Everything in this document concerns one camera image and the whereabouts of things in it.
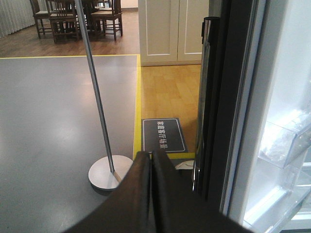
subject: round metal base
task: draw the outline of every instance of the round metal base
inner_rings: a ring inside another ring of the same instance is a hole
[[[184,161],[175,166],[176,170],[192,170],[193,169],[194,160]]]
[[[133,161],[121,155],[113,155],[112,159],[115,172],[123,179]],[[102,190],[113,190],[119,185],[115,176],[110,172],[108,157],[96,161],[91,166],[88,172],[88,178],[92,185]]]

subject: baseboard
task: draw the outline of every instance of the baseboard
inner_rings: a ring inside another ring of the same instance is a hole
[[[142,67],[156,67],[156,66],[179,66],[179,65],[200,65],[199,61],[174,61],[174,62],[141,62]]]
[[[138,7],[125,7],[125,8],[122,8],[122,11],[126,11],[126,12],[138,11]]]

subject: wooden floor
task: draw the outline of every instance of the wooden floor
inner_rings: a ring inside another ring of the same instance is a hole
[[[138,12],[123,12],[123,37],[99,40],[90,34],[93,55],[139,54]],[[85,55],[82,39],[55,44],[51,34],[38,39],[31,26],[0,38],[0,57]],[[142,67],[142,118],[178,117],[188,151],[194,152],[200,65]]]
[[[123,37],[117,32],[117,41],[113,35],[103,35],[96,39],[91,33],[93,55],[107,54],[138,54],[139,30],[138,12],[125,11],[122,14]],[[38,38],[35,26],[20,30],[11,35],[0,38],[0,57],[33,57],[33,56],[74,56],[85,55],[85,47],[82,39],[55,44],[52,34],[46,34]]]
[[[142,67],[141,118],[178,117],[189,152],[194,152],[200,65]]]

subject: black sign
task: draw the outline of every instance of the black sign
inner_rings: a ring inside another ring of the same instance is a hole
[[[141,124],[143,151],[188,152],[178,118],[143,119]]]

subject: stanchion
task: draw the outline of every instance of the stanchion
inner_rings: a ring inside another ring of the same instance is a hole
[[[121,180],[124,178],[127,171],[131,167],[133,161],[125,156],[111,154],[111,148],[110,148],[110,143],[109,143],[106,121],[104,117],[103,105],[102,105],[101,95],[100,95],[99,88],[98,88],[96,71],[95,71],[95,66],[93,62],[91,46],[90,46],[88,35],[87,35],[86,22],[84,18],[81,0],[75,0],[75,5],[77,8],[77,15],[79,19],[83,42],[86,48],[86,57],[87,57],[88,67],[91,73],[97,108],[98,108],[103,135],[104,135],[104,143],[105,143],[106,151],[107,151],[107,157],[104,157],[96,161],[91,166],[88,172],[88,178],[90,182],[96,188],[103,189],[103,190],[113,190],[119,185]]]

